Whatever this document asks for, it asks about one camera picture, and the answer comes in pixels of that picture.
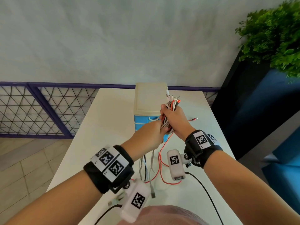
storage box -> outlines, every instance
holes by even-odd
[[[137,83],[134,96],[134,126],[137,131],[144,124],[156,121],[160,116],[160,105],[167,103],[166,83]]]

black planter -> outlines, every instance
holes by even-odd
[[[212,105],[237,160],[300,110],[299,79],[239,56]]]

pink fabric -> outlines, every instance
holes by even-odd
[[[124,220],[118,225],[208,225],[191,211],[172,205],[145,207],[134,223]]]

artificial plant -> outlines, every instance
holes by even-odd
[[[246,41],[240,46],[243,55],[260,63],[270,60],[270,66],[300,78],[300,2],[284,1],[279,7],[248,14],[248,19],[235,30]]]

white table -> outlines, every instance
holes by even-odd
[[[202,129],[213,134],[220,142],[223,150],[233,157],[203,93],[201,91],[170,91],[170,93],[180,96],[180,106],[188,119],[198,118],[196,121],[192,121],[191,125],[196,129]],[[104,145],[121,144],[132,136],[134,133],[133,102],[134,89],[99,89],[48,190],[82,170],[89,159]],[[161,147],[162,145],[156,150],[155,171],[158,170],[158,151]],[[163,161],[167,163],[166,153],[168,150],[178,149],[180,153],[183,153],[184,147],[184,142],[173,135],[162,151]],[[151,153],[148,153],[147,161],[151,160],[150,155]],[[137,161],[134,164],[134,178],[139,177],[138,167]],[[191,166],[185,170],[194,174],[206,187],[224,224],[242,224],[201,168]],[[171,179],[169,169],[164,166],[163,177],[165,181],[174,182]],[[187,178],[179,185],[164,184],[158,175],[154,181],[154,187],[156,198],[151,199],[150,197],[145,206],[176,205],[194,212],[211,225],[221,224],[204,189],[190,175],[187,175]],[[103,195],[80,224],[93,225],[108,209],[107,202],[113,198],[114,194],[111,191]],[[119,209],[113,209],[98,224],[116,224],[120,220],[118,214]]]

